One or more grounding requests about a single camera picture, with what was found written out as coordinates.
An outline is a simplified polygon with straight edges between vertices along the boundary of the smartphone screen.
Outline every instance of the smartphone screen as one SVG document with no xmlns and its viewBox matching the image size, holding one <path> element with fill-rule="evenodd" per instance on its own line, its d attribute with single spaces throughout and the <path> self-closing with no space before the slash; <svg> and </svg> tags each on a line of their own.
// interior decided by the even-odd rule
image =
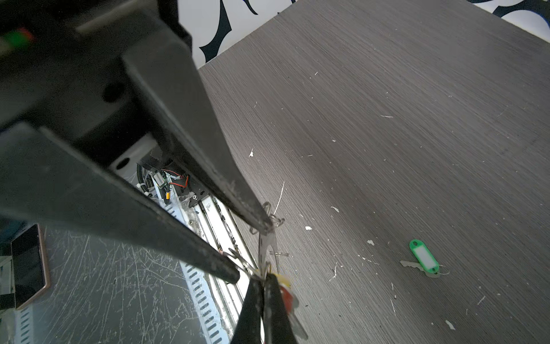
<svg viewBox="0 0 550 344">
<path fill-rule="evenodd" d="M 43 241 L 38 225 L 30 227 L 12 241 L 15 282 L 15 307 L 19 308 L 49 285 Z"/>
</svg>

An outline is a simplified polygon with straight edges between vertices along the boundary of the green key tag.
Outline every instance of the green key tag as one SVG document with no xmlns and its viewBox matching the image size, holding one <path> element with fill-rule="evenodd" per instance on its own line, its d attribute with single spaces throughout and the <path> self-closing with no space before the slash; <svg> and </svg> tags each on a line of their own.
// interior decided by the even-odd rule
<svg viewBox="0 0 550 344">
<path fill-rule="evenodd" d="M 425 272 L 429 274 L 436 274 L 439 272 L 439 263 L 423 242 L 413 239 L 409 243 L 409 247 Z"/>
</svg>

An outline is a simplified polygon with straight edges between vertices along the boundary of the scratched gray surface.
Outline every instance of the scratched gray surface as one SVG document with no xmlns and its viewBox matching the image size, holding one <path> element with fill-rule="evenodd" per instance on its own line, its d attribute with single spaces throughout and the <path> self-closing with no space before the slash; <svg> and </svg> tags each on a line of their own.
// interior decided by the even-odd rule
<svg viewBox="0 0 550 344">
<path fill-rule="evenodd" d="M 311 343 L 550 342 L 548 43 L 466 1 L 300 0 L 200 72 L 258 197 L 284 182 Z M 413 238 L 450 274 L 401 267 Z"/>
<path fill-rule="evenodd" d="M 179 262 L 46 230 L 53 282 L 34 304 L 36 343 L 205 343 Z"/>
</svg>

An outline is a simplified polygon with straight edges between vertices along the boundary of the round hole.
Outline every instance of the round hole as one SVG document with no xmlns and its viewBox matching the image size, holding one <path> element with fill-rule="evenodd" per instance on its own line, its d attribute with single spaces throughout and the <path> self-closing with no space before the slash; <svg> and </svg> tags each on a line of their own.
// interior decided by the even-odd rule
<svg viewBox="0 0 550 344">
<path fill-rule="evenodd" d="M 130 162 L 130 158 L 125 157 L 117 164 L 117 170 L 123 168 L 124 166 L 128 165 L 128 162 Z"/>
<path fill-rule="evenodd" d="M 123 83 L 110 83 L 105 86 L 105 89 L 103 90 L 103 94 L 101 96 L 106 102 L 114 103 L 120 98 L 120 96 L 122 96 L 123 93 Z"/>
</svg>

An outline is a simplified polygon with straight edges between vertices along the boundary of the smartphone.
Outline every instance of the smartphone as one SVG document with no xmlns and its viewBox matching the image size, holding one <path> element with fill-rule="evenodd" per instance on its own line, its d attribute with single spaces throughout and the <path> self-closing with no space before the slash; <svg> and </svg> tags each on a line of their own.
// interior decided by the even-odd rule
<svg viewBox="0 0 550 344">
<path fill-rule="evenodd" d="M 15 308 L 25 308 L 51 285 L 44 236 L 38 224 L 12 241 Z"/>
</svg>

